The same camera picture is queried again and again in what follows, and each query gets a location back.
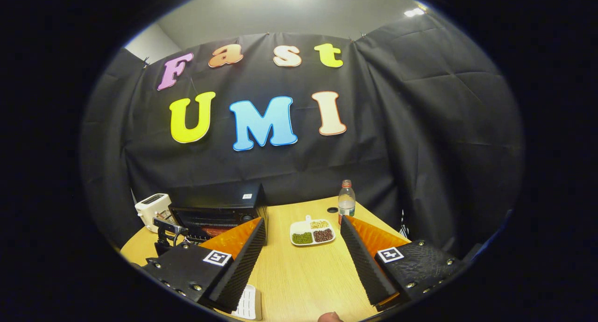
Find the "red beans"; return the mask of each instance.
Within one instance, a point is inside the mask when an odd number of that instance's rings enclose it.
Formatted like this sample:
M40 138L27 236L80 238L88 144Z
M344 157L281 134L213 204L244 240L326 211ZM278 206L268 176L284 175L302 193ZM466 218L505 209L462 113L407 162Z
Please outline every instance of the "red beans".
M313 237L314 240L316 240L316 243L321 243L322 241L329 241L330 239L333 239L333 232L330 229L314 231Z

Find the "ceiling light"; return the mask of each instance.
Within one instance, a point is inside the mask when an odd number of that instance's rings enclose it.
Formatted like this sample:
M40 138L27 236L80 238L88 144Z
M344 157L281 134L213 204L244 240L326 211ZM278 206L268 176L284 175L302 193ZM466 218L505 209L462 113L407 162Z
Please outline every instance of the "ceiling light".
M423 10L421 10L419 7L410 10L410 11L405 11L405 16L407 17L413 17L415 15L423 15L425 14L425 12Z

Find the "blue letter m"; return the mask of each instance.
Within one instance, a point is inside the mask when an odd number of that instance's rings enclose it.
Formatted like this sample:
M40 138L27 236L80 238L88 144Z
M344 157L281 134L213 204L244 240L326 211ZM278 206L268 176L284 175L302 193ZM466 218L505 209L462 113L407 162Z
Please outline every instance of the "blue letter m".
M293 99L288 96L277 96L270 100L263 117L250 101L237 101L229 109L235 114L237 122L237 142L233 144L236 151L249 150L254 142L249 139L249 132L254 135L260 147L265 145L272 128L272 145L287 145L297 142L297 136L291 128L290 108Z

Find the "water bottle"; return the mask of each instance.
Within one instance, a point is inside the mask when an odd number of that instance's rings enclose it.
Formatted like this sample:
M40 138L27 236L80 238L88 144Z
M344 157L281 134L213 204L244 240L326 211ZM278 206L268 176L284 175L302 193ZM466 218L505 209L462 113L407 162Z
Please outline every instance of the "water bottle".
M338 224L343 215L355 216L355 192L349 179L342 181L342 189L338 193Z

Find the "yellow letter u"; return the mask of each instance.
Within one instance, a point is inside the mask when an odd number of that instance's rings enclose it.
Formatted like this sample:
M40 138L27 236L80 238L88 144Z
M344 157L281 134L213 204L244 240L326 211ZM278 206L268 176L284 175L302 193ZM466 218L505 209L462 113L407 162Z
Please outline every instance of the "yellow letter u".
M179 143L191 143L201 139L210 128L210 105L216 96L214 92L205 92L195 97L199 103L199 121L193 129L185 126L186 107L191 99L181 99L171 103L171 135Z

